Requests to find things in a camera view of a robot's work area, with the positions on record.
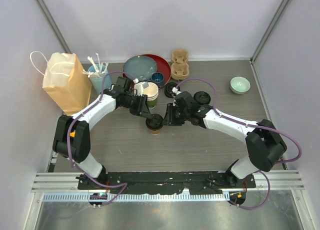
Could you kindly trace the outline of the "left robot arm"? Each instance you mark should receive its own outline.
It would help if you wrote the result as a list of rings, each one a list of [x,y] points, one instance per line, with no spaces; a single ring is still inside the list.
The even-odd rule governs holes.
[[[143,90],[149,83],[118,77],[111,88],[104,89],[85,109],[72,115],[61,115],[53,139],[53,151],[70,160],[89,178],[89,184],[100,190],[107,182],[105,167],[91,154],[91,129],[106,115],[119,107],[127,108],[132,115],[151,119],[148,97]]]

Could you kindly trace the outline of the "single brown paper cup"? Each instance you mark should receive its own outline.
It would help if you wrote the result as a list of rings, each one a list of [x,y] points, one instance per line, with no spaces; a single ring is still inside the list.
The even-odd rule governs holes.
[[[161,131],[162,131],[162,128],[160,128],[160,129],[157,129],[157,130],[149,130],[150,131],[150,133],[151,134],[153,134],[153,135],[158,135]]]

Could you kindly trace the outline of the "black cup lid stack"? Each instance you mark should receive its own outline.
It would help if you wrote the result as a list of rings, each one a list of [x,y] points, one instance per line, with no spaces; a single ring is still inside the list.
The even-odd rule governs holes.
[[[173,92],[173,88],[177,87],[177,83],[174,82],[169,82],[164,89],[164,94],[167,98],[174,98],[175,97],[175,93]]]

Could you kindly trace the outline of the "brown paper bag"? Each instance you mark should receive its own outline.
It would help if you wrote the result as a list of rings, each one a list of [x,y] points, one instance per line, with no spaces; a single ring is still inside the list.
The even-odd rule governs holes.
[[[84,74],[84,68],[76,54],[55,52],[47,59],[45,70],[33,67],[43,76],[42,88],[66,115],[74,115],[85,109],[90,102],[92,84]]]

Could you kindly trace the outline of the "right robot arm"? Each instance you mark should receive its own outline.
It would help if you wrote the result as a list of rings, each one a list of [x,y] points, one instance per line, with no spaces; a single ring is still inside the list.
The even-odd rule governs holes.
[[[246,121],[214,110],[209,105],[209,95],[202,101],[187,91],[173,88],[172,96],[174,101],[167,105],[163,125],[181,126],[189,121],[195,126],[225,133],[246,145],[247,156],[229,166],[224,185],[236,188],[258,170],[269,172],[287,150],[284,140],[267,119]]]

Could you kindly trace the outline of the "green paper cup stack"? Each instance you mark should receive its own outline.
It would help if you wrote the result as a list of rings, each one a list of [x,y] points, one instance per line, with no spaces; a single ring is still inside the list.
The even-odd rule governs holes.
[[[143,94],[147,96],[148,108],[154,108],[158,102],[158,86],[152,82],[148,82],[148,87],[143,89]]]

